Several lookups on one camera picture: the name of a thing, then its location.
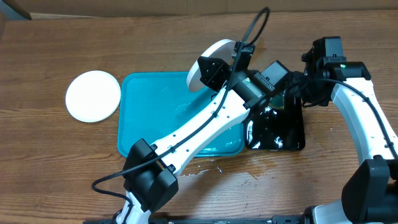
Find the green yellow sponge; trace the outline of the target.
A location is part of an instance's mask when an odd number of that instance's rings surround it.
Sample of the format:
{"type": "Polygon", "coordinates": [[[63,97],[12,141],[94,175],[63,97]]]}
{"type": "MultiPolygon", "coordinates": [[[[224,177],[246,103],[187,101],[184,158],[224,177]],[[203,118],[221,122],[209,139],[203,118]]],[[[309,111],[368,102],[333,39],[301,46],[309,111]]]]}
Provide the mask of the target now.
{"type": "Polygon", "coordinates": [[[284,105],[285,105],[285,100],[284,100],[283,94],[274,96],[268,104],[269,107],[279,109],[279,110],[283,110],[284,105]]]}

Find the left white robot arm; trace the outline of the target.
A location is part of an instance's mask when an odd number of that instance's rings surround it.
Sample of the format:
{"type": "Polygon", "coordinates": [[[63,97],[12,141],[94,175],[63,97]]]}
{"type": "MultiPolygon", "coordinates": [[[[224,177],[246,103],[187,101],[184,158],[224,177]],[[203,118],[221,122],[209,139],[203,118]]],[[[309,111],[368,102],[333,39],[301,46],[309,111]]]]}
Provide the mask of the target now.
{"type": "Polygon", "coordinates": [[[253,43],[223,39],[206,49],[187,76],[190,91],[208,87],[216,92],[211,103],[171,134],[149,144],[135,142],[123,167],[126,203],[115,223],[148,223],[178,191],[177,177],[212,140],[242,123],[263,103],[268,92],[248,70],[253,43]]]}

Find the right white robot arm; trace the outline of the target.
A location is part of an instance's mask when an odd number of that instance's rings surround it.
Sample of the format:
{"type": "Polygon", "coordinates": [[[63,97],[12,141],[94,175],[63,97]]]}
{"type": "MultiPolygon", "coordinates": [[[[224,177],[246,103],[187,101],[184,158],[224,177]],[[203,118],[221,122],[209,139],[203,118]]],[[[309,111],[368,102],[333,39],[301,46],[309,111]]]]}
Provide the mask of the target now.
{"type": "Polygon", "coordinates": [[[348,62],[341,47],[314,45],[302,55],[295,82],[308,106],[332,101],[353,138],[359,167],[340,199],[308,208],[311,223],[397,223],[397,135],[375,96],[362,62],[348,62]]]}

